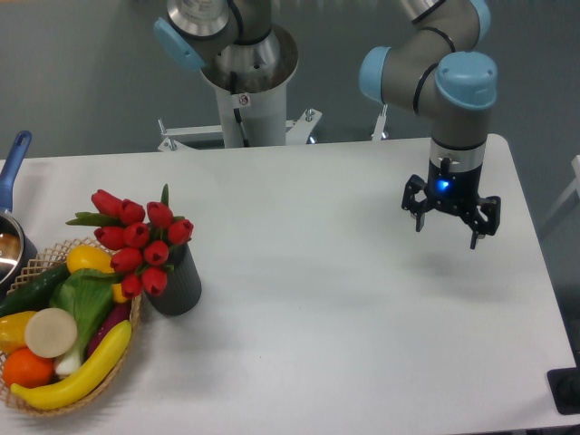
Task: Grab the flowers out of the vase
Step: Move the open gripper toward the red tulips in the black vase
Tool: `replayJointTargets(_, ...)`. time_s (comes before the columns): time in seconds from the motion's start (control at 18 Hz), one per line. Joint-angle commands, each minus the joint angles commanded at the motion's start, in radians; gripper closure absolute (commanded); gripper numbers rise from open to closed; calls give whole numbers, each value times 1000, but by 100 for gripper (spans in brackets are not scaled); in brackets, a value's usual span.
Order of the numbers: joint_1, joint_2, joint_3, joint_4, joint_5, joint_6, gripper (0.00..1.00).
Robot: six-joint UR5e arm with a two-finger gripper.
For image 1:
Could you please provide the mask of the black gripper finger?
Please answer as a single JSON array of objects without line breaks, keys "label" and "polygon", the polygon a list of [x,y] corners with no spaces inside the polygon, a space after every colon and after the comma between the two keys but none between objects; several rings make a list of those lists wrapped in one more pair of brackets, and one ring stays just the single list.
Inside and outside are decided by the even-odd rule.
[{"label": "black gripper finger", "polygon": [[409,211],[415,220],[415,231],[421,232],[425,215],[431,212],[437,205],[435,197],[431,194],[429,184],[418,175],[411,175],[405,184],[401,208]]},{"label": "black gripper finger", "polygon": [[498,231],[501,214],[501,198],[478,197],[473,205],[462,210],[459,217],[471,230],[469,248],[474,250],[480,239],[494,236]]}]

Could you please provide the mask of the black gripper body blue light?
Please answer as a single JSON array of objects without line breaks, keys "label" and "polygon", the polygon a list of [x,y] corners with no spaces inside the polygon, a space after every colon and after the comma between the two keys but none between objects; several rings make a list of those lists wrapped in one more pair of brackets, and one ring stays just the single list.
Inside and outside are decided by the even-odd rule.
[{"label": "black gripper body blue light", "polygon": [[476,216],[482,166],[466,172],[442,173],[430,163],[426,188],[427,203],[438,211],[470,222]]}]

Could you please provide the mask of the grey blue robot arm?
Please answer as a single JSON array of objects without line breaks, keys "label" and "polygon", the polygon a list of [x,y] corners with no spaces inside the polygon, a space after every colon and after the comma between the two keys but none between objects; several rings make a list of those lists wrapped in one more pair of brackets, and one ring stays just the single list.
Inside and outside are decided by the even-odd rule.
[{"label": "grey blue robot arm", "polygon": [[[472,240],[494,235],[497,197],[479,195],[498,70],[476,46],[490,24],[483,1],[406,1],[415,35],[364,57],[363,95],[432,123],[428,176],[407,181],[401,206],[422,224],[432,211],[460,218]],[[182,69],[214,88],[229,148],[286,145],[286,85],[297,64],[293,37],[268,1],[170,1],[153,32]]]}]

